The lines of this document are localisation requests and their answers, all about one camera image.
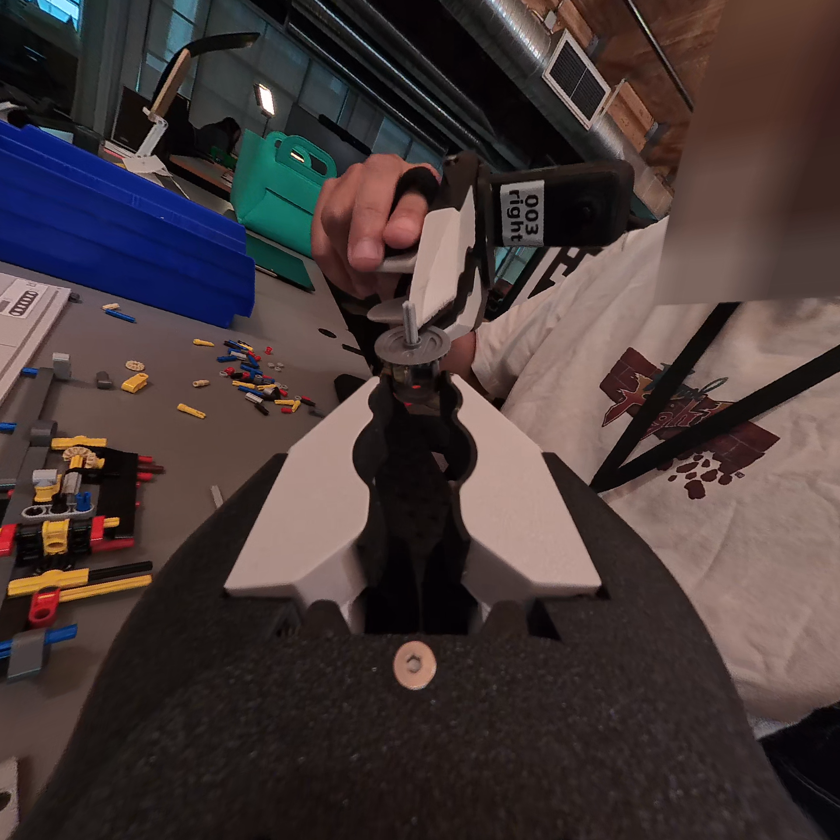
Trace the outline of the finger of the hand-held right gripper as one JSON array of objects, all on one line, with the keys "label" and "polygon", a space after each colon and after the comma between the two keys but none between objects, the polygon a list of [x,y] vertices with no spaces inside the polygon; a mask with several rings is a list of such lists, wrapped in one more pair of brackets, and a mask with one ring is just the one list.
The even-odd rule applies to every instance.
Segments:
[{"label": "finger of the hand-held right gripper", "polygon": [[417,326],[429,324],[455,300],[468,252],[475,244],[474,196],[466,196],[460,209],[444,207],[425,216],[408,295]]},{"label": "finger of the hand-held right gripper", "polygon": [[487,289],[481,273],[483,265],[482,258],[473,249],[468,249],[455,299],[446,312],[447,332],[472,332],[482,320],[487,304]]}]

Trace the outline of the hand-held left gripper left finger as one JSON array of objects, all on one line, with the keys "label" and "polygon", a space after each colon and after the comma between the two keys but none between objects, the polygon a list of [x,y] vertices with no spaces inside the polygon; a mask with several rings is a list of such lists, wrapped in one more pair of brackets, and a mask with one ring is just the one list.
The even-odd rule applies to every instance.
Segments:
[{"label": "hand-held left gripper left finger", "polygon": [[291,599],[302,612],[333,602],[350,627],[364,626],[360,597],[387,556],[375,477],[390,420],[391,387],[372,377],[290,448],[224,584],[228,595]]}]

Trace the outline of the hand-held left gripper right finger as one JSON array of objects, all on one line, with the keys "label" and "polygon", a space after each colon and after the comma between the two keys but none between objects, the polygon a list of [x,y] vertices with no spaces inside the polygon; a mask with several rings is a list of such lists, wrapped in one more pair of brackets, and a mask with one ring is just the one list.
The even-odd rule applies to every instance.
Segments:
[{"label": "hand-held left gripper right finger", "polygon": [[595,595],[602,586],[540,447],[458,375],[445,377],[447,477],[466,542],[456,578],[482,619],[499,602]]}]

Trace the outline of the grey lego differential housing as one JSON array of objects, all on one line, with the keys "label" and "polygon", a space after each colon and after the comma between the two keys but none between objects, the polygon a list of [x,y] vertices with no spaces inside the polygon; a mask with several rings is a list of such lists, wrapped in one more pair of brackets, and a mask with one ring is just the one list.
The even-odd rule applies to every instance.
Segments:
[{"label": "grey lego differential housing", "polygon": [[430,404],[438,392],[440,361],[451,344],[443,330],[429,327],[419,333],[417,345],[409,345],[404,327],[396,327],[377,339],[374,351],[383,362],[382,374],[390,379],[399,401]]}]

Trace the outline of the pile of small lego pins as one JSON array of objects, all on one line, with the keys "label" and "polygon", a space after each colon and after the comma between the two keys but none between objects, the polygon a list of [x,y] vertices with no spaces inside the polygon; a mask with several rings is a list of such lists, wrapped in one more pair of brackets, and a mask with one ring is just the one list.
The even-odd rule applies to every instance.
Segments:
[{"label": "pile of small lego pins", "polygon": [[236,392],[262,415],[273,412],[293,415],[307,411],[310,416],[323,418],[324,412],[307,395],[295,394],[288,385],[278,381],[275,374],[285,366],[272,359],[264,361],[256,349],[240,339],[225,339],[217,362],[222,366],[219,375],[231,382]]}]

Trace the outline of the lego chassis assembly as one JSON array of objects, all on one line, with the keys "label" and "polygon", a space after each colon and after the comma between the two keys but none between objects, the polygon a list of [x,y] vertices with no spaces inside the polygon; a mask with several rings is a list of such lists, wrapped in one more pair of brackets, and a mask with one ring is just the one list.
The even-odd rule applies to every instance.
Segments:
[{"label": "lego chassis assembly", "polygon": [[41,416],[51,387],[70,380],[68,354],[21,375],[31,378],[22,428],[2,424],[11,440],[2,453],[1,601],[28,608],[23,629],[2,640],[3,682],[36,676],[53,647],[77,636],[77,624],[57,624],[60,606],[152,583],[150,561],[101,560],[134,546],[140,487],[165,472],[105,437],[60,435]]}]

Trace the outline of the lego instruction booklet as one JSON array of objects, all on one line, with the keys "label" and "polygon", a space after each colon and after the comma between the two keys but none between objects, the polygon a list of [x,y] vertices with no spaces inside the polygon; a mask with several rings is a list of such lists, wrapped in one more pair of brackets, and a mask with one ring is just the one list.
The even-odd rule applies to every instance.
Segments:
[{"label": "lego instruction booklet", "polygon": [[34,359],[70,289],[1,273],[1,402]]}]

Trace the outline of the person's right hand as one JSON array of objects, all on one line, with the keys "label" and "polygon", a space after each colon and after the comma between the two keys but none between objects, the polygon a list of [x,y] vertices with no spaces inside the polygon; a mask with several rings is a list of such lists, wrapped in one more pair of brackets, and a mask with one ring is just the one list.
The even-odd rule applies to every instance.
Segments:
[{"label": "person's right hand", "polygon": [[392,208],[396,184],[412,166],[374,154],[324,183],[311,223],[311,254],[326,280],[356,299],[392,299],[398,275],[376,271],[385,248],[417,245],[427,214],[423,195],[408,192]]}]

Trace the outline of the framed black white marker sign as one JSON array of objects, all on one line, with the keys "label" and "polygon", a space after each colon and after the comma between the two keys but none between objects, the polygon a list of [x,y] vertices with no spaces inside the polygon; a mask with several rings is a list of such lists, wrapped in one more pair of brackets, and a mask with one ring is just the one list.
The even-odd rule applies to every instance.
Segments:
[{"label": "framed black white marker sign", "polygon": [[484,319],[498,318],[511,308],[552,288],[600,248],[501,247],[496,249],[495,277]]}]

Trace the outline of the white air vent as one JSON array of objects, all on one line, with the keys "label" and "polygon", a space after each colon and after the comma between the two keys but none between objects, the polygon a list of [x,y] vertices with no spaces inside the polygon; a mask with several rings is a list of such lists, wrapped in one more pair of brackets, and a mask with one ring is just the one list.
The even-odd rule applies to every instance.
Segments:
[{"label": "white air vent", "polygon": [[553,35],[552,44],[542,79],[589,131],[602,116],[612,88],[567,28]]}]

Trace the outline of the teal felt bag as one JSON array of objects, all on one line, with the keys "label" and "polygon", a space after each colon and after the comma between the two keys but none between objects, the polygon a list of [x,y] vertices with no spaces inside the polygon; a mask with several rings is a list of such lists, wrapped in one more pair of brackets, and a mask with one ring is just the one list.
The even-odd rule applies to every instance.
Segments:
[{"label": "teal felt bag", "polygon": [[302,256],[310,258],[314,209],[323,184],[337,174],[333,158],[298,135],[245,131],[230,202],[247,230],[255,267],[314,291]]}]

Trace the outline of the blue plastic bin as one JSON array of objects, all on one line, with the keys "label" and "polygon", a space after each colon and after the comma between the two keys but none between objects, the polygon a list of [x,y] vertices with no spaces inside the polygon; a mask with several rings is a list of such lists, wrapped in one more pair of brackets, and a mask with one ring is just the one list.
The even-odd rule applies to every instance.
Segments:
[{"label": "blue plastic bin", "polygon": [[255,306],[241,224],[31,125],[2,122],[1,257],[220,328]]}]

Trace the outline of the person's dark trousers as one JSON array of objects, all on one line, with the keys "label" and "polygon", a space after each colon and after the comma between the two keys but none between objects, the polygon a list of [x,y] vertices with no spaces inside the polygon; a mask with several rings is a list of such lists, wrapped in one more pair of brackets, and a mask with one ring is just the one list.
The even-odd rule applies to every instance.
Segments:
[{"label": "person's dark trousers", "polygon": [[759,740],[792,800],[827,838],[839,838],[839,704]]}]

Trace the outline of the silver air duct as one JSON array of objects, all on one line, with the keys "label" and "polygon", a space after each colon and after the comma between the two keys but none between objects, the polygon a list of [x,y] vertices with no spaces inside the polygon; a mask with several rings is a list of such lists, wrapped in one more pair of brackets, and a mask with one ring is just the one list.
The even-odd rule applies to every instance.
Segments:
[{"label": "silver air duct", "polygon": [[543,78],[554,52],[552,36],[522,2],[441,4],[581,157],[588,161],[612,159],[629,163],[635,172],[639,196],[650,186],[662,187],[655,171],[609,114],[596,117],[594,127],[586,128],[573,114],[571,104]]}]

